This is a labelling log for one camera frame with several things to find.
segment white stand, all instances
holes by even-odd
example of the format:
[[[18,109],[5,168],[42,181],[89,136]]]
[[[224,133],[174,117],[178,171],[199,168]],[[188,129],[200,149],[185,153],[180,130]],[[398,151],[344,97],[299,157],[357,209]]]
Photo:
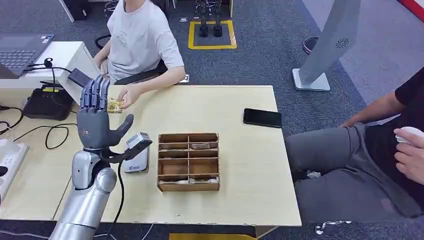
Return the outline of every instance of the white stand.
[[[301,77],[299,76],[300,68],[294,68],[292,70],[293,79],[294,79],[294,88],[300,91],[330,91],[329,81],[325,72],[321,74],[315,81],[311,84],[302,84]]]
[[[355,44],[360,7],[361,0],[334,1],[313,51],[302,67],[292,71],[297,90],[330,90],[324,72]]]

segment robotic thumb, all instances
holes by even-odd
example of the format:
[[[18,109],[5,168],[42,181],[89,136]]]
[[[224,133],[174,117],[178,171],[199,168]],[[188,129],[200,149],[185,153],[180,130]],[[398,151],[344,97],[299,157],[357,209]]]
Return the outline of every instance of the robotic thumb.
[[[134,121],[134,115],[129,114],[126,116],[123,123],[116,130],[111,130],[109,132],[109,139],[110,139],[109,146],[115,146],[119,144],[122,137],[128,132],[128,130],[133,125],[133,121]]]
[[[123,123],[116,129],[116,132],[118,132],[118,134],[120,135],[121,138],[131,128],[131,126],[133,125],[133,122],[134,122],[134,115],[128,114],[126,116],[125,120],[123,121]]]

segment black smartphone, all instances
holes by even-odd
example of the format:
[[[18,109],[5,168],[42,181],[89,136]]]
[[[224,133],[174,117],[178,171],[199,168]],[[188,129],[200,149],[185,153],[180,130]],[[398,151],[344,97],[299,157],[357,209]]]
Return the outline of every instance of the black smartphone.
[[[244,109],[243,123],[277,129],[282,128],[281,113],[251,108]]]

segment robotic finger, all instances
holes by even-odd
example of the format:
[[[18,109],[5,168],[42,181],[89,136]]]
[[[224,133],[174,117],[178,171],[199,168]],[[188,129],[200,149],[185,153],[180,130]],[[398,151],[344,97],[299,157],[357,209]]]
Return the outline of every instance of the robotic finger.
[[[98,107],[100,111],[104,111],[104,112],[108,111],[108,88],[110,84],[111,82],[109,81],[109,79],[104,79],[101,82],[100,93],[99,93],[100,103]]]
[[[100,88],[104,77],[99,75],[94,80],[94,84],[91,90],[91,108],[98,109],[100,105]]]
[[[91,80],[87,85],[85,85],[85,87],[82,89],[81,92],[81,102],[79,107],[81,109],[83,108],[89,108],[90,107],[90,98],[91,98],[91,93],[92,93],[92,87],[94,84],[94,80]]]

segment office chair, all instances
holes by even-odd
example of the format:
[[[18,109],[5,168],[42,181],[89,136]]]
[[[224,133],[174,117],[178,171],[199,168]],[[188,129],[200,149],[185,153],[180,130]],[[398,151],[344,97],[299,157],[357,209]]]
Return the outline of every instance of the office chair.
[[[169,1],[168,0],[151,0],[156,6],[158,6],[162,12],[165,14],[166,18],[168,19],[168,11],[169,11]],[[116,6],[116,4],[118,4],[117,0],[113,0],[111,2],[106,3],[105,5],[105,14],[106,14],[106,10],[108,10],[109,12],[113,12],[113,10],[115,9],[114,6]],[[99,43],[101,40],[103,39],[107,39],[110,38],[111,35],[104,35],[101,37],[98,37],[94,43],[95,45],[99,48],[99,49],[103,49],[103,46]],[[152,77],[157,77],[159,75],[164,74],[166,71],[168,70],[167,66],[165,65],[164,61],[161,59],[159,64],[157,65],[157,67],[155,69],[149,70],[149,71],[145,71],[145,72],[140,72],[137,73],[135,75],[132,76],[128,76],[125,77],[123,79],[117,80],[115,82],[115,85],[127,85],[127,84],[132,84],[138,81],[142,81],[145,79],[150,79]]]

